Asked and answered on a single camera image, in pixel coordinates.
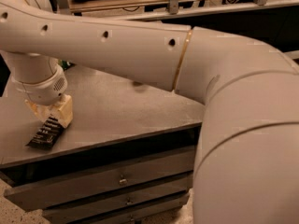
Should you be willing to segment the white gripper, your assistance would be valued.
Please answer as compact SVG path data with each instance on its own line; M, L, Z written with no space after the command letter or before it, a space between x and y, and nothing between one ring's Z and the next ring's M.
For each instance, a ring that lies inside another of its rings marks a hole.
M17 91L27 99L26 105L39 120L52 118L64 128L69 126L73 120L73 100L70 95L64 94L67 80L60 65L56 66L54 75L45 81L28 83L17 81L13 77L12 82Z

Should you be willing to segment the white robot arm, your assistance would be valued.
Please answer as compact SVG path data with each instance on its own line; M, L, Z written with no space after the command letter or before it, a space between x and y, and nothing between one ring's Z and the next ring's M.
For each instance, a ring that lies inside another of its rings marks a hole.
M200 27L61 15L0 0L0 51L39 119L73 118L60 61L199 102L195 224L299 224L299 67L272 46Z

